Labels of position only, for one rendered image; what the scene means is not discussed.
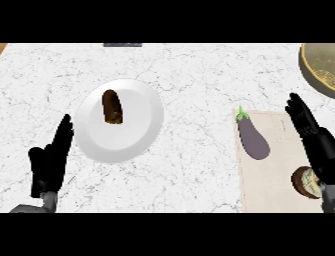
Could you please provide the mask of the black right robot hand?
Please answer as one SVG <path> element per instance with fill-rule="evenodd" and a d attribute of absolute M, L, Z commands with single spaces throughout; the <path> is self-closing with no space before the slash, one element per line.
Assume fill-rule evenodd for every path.
<path fill-rule="evenodd" d="M 335 185 L 335 138 L 330 130 L 320 126 L 312 111 L 297 93 L 290 94 L 286 111 L 302 138 L 317 177 L 327 185 Z"/>

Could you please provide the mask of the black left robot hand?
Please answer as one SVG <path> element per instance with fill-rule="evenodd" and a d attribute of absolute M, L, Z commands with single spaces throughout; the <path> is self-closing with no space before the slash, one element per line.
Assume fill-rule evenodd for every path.
<path fill-rule="evenodd" d="M 73 136 L 72 116 L 66 114 L 52 142 L 43 148 L 33 147 L 29 150 L 33 172 L 33 198 L 41 198 L 46 192 L 58 192 L 63 187 Z"/>

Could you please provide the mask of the brown cupcake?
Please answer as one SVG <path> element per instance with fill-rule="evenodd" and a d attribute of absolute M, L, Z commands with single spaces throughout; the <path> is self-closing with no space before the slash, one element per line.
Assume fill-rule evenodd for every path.
<path fill-rule="evenodd" d="M 311 167 L 302 166 L 292 175 L 292 183 L 296 191 L 309 199 L 323 197 L 320 179 Z"/>

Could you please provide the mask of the beige placemat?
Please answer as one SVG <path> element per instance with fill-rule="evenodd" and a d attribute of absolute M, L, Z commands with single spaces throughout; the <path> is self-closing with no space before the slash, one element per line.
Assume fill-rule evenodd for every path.
<path fill-rule="evenodd" d="M 290 116 L 286 112 L 247 110 L 271 153 L 255 160 L 243 147 L 238 124 L 234 124 L 241 201 L 246 212 L 323 212 L 323 201 L 306 198 L 294 189 L 292 175 L 309 160 Z"/>

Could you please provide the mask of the yellow-rimmed grey bowl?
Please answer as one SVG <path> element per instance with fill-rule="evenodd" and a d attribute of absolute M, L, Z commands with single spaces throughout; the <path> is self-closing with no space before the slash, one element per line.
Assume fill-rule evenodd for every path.
<path fill-rule="evenodd" d="M 303 43 L 299 67 L 312 88 L 335 99 L 335 43 Z"/>

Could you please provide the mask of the purple eggplant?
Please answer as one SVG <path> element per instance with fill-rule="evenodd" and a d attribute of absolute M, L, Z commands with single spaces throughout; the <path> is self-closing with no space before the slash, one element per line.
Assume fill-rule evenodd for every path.
<path fill-rule="evenodd" d="M 255 160 L 263 160 L 271 153 L 269 143 L 255 127 L 249 113 L 238 108 L 235 117 L 244 150 Z"/>

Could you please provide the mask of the white oval plate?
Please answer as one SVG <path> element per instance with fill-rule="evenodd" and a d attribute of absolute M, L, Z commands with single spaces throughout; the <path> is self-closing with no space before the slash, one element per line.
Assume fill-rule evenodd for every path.
<path fill-rule="evenodd" d="M 134 79 L 101 85 L 74 118 L 74 140 L 101 163 L 122 163 L 150 148 L 162 130 L 165 109 L 151 86 Z"/>

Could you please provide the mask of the brown bread roll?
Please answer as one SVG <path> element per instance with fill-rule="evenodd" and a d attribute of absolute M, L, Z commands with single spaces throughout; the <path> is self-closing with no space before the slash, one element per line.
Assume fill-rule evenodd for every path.
<path fill-rule="evenodd" d="M 110 124 L 123 123 L 123 108 L 120 98 L 114 90 L 107 90 L 103 94 L 103 106 L 105 122 Z"/>

